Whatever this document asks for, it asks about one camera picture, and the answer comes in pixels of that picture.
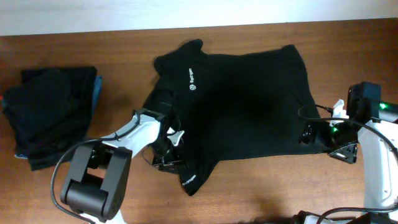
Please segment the black t-shirt with logo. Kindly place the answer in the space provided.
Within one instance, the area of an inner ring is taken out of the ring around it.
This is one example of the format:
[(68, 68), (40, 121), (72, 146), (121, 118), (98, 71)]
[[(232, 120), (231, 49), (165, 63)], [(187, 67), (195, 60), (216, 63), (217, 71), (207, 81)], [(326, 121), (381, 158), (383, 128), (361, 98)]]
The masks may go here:
[(318, 117), (294, 45), (246, 55), (206, 54), (200, 39), (157, 57), (159, 79), (144, 108), (177, 117), (180, 184), (194, 195), (220, 161), (318, 154), (302, 142), (303, 112)]

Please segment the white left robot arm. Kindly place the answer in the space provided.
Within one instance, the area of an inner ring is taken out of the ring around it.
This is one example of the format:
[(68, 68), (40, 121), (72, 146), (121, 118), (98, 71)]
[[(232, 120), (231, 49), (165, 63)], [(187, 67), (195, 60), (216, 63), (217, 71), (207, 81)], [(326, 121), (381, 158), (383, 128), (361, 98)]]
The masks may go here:
[(155, 144), (152, 166), (176, 169), (182, 164), (177, 152), (183, 134), (173, 111), (133, 111), (131, 120), (117, 131), (78, 142), (64, 153), (55, 167), (70, 159), (70, 168), (54, 205), (87, 223), (124, 223), (121, 205), (132, 158)]

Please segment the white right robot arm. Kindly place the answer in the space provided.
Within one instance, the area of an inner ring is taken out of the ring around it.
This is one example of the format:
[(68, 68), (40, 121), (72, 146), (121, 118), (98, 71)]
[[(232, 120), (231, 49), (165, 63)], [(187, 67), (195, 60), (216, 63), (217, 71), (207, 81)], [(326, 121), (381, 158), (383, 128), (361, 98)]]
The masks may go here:
[(325, 108), (329, 118), (305, 115), (300, 119), (319, 125), (305, 132), (319, 139), (330, 157), (352, 164), (357, 151), (363, 154), (364, 205), (333, 208), (317, 215), (301, 211), (295, 223), (397, 223), (397, 105), (362, 98), (345, 105), (339, 100)]

